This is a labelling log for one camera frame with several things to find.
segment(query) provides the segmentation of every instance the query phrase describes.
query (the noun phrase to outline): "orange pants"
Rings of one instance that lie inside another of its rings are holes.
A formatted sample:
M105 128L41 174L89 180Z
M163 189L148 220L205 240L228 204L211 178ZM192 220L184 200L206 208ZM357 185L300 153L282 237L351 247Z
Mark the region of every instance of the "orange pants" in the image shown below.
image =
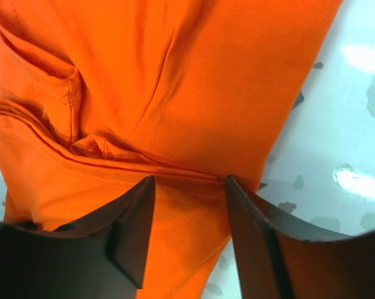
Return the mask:
M6 220L56 227L156 176L139 299L197 299L341 0L0 0Z

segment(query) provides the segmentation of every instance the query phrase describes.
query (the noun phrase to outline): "dark brown object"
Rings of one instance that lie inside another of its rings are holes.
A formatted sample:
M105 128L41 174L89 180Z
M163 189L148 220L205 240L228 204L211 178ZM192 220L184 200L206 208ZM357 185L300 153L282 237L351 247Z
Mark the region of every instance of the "dark brown object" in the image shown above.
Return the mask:
M59 227L0 222L0 299L134 299L142 288L154 178Z
M227 209L244 299L375 298L375 231L350 237L322 229L233 177Z

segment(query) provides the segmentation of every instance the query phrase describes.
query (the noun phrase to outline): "orange fabric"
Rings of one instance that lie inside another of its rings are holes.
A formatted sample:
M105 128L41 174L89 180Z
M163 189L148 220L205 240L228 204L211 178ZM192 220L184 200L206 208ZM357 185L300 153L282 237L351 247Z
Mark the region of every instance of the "orange fabric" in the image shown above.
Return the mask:
M6 220L53 230L156 175L139 299L199 298L340 0L0 0Z

